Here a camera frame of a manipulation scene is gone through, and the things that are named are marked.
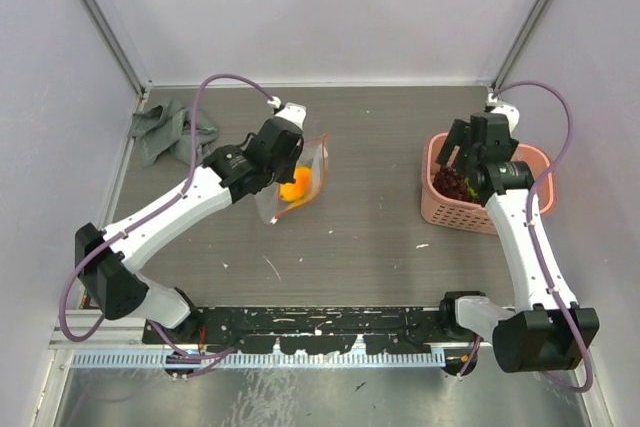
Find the orange mango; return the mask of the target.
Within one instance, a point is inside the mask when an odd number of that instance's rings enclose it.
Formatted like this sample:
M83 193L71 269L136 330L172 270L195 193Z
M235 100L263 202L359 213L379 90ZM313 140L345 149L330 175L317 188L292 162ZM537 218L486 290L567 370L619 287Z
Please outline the orange mango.
M294 181L279 186L279 199L293 203L302 200L309 192L312 184L312 171L305 165L297 165L294 169Z

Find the dark red grape bunch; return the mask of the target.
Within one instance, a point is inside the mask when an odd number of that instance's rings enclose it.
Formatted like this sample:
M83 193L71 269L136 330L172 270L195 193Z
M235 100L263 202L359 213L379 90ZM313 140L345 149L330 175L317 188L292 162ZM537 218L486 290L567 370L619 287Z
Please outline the dark red grape bunch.
M465 177L457 174L450 166L441 166L434 175L432 185L442 196L463 202L473 202L465 183Z

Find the clear zip top bag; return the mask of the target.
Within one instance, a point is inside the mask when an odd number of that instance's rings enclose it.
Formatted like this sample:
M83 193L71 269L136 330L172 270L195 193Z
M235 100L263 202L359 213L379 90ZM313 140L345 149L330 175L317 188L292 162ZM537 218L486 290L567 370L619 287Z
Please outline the clear zip top bag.
M328 170L328 134L310 139L294 168L293 183L273 183L255 196L263 222L275 224L284 214L314 200L322 191Z

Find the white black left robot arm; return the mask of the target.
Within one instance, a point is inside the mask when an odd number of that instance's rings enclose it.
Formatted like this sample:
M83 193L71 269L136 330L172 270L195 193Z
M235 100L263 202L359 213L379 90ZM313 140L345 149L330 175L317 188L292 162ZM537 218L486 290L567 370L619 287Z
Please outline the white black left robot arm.
M209 215L274 183L292 181L304 146L306 111L288 104L268 118L247 144L217 148L187 180L129 218L75 234L83 284L107 320L142 318L178 343L199 334L202 314L177 288L145 278L141 270L164 246Z

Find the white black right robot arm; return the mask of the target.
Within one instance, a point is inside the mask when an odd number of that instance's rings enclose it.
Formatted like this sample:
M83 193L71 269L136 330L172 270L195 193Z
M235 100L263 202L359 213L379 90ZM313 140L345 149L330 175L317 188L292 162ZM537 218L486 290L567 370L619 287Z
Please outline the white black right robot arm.
M599 318L579 305L557 265L541 221L536 178L514 157L517 121L512 109L456 119L436 158L463 176L485 208L507 261L515 306L499 307L480 292L448 292L438 326L452 341L473 333L489 342L506 373L573 370L586 364Z

